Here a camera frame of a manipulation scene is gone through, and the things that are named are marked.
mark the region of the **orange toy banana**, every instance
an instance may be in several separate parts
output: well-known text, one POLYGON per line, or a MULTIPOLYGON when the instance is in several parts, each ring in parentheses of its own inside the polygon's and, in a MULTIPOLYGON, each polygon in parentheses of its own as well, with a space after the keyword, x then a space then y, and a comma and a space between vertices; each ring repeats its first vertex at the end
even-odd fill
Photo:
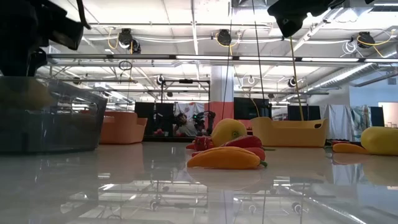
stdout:
POLYGON ((239 147, 217 147, 199 153, 187 162, 187 167, 215 169, 255 169, 258 165, 267 167, 254 153, 239 147))

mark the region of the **transparent container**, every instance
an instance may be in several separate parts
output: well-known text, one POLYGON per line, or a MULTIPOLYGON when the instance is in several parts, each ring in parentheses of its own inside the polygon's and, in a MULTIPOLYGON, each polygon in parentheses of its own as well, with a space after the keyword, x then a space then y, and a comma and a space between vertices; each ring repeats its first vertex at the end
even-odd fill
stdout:
POLYGON ((57 80, 0 77, 0 153, 90 151, 106 99, 57 80))

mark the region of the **orange basket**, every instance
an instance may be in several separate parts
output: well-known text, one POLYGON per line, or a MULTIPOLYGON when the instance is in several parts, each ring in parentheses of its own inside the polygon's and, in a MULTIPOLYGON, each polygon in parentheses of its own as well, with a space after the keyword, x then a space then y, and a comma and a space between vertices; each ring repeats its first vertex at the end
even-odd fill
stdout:
POLYGON ((323 147, 328 131, 328 120, 273 121, 268 117, 251 120, 253 135, 263 146, 323 147))

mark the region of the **person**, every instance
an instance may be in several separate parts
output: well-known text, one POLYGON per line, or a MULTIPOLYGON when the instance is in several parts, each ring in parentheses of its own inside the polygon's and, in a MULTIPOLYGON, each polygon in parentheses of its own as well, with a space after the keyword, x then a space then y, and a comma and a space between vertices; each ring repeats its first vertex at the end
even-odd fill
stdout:
POLYGON ((174 135, 196 136, 198 131, 193 122, 187 121, 187 115, 180 113, 176 117, 177 125, 174 127, 174 135))

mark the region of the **white wall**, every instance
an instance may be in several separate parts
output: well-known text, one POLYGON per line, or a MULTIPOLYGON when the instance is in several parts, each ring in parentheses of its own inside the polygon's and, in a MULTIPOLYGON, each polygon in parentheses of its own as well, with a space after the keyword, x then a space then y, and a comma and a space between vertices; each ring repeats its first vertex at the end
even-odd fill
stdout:
MULTIPOLYGON (((372 80, 385 74, 385 72, 373 73, 372 75, 355 80, 353 84, 372 80)), ((387 80, 381 80, 363 87, 350 86, 349 100, 351 106, 379 106, 380 102, 398 102, 398 85, 388 85, 387 80)))
POLYGON ((384 124, 398 124, 398 103, 379 103, 379 106, 383 107, 384 124))
POLYGON ((309 105, 349 105, 349 86, 343 85, 340 90, 329 90, 329 95, 313 95, 308 99, 309 105))

